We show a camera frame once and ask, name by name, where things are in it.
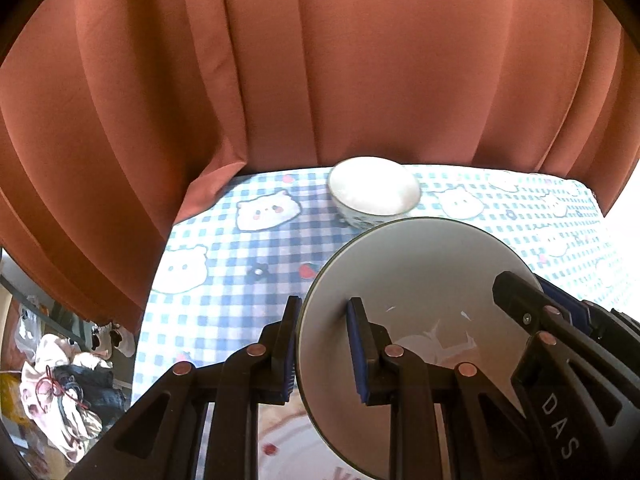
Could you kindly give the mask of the floral ceramic bowl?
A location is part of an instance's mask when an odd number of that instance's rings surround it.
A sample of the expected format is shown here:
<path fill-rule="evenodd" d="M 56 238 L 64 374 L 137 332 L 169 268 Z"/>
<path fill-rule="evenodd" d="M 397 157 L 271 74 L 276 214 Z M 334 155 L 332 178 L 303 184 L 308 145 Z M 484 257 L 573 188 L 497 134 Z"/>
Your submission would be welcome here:
<path fill-rule="evenodd" d="M 373 156 L 339 162 L 330 170 L 326 186 L 340 216 L 362 230 L 406 218 L 422 195 L 407 167 Z"/>
<path fill-rule="evenodd" d="M 524 330 L 494 303 L 496 277 L 510 271 L 539 284 L 506 244 L 469 224 L 442 218 L 394 221 L 358 235 L 322 266 L 304 300 L 297 382 L 309 417 L 344 462 L 385 479 L 390 410 L 358 396 L 346 304 L 358 297 L 370 322 L 427 363 L 475 364 L 510 400 Z"/>

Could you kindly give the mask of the pile of clothes and bags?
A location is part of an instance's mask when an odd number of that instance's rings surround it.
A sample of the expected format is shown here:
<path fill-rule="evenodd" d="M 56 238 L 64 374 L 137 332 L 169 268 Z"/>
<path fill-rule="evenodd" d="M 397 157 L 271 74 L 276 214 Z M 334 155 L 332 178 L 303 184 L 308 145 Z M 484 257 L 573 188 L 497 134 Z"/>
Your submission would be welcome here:
<path fill-rule="evenodd" d="M 1 423 L 39 479 L 61 479 L 129 408 L 134 336 L 89 326 L 83 346 L 1 297 Z"/>

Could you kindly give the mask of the blue checked cartoon tablecloth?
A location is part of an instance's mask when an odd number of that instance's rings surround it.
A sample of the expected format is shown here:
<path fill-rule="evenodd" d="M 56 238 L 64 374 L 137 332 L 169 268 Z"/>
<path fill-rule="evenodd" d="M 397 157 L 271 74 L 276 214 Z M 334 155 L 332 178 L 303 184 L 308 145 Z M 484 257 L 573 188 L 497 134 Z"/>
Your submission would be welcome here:
<path fill-rule="evenodd" d="M 544 174 L 415 166 L 421 199 L 412 218 L 463 222 L 508 245 L 535 274 L 570 295 L 620 305 L 605 220 L 584 184 Z M 360 235 L 337 212 L 324 168 L 234 179 L 220 201 L 171 231 L 143 318 L 134 367 L 141 396 L 172 364 L 221 362 L 305 300 L 339 249 Z M 260 413 L 264 479 L 372 478 L 322 439 L 299 387 Z"/>

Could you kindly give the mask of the orange curtain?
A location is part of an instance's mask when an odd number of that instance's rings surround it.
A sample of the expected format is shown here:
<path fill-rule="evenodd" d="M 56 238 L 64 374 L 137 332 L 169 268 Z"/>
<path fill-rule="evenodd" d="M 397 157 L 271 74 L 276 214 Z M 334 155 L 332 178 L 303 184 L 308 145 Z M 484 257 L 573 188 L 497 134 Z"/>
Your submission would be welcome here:
<path fill-rule="evenodd" d="M 357 155 L 578 180 L 639 159 L 639 41 L 604 0 L 1 0 L 1 245 L 140 325 L 172 226 L 242 171 Z"/>

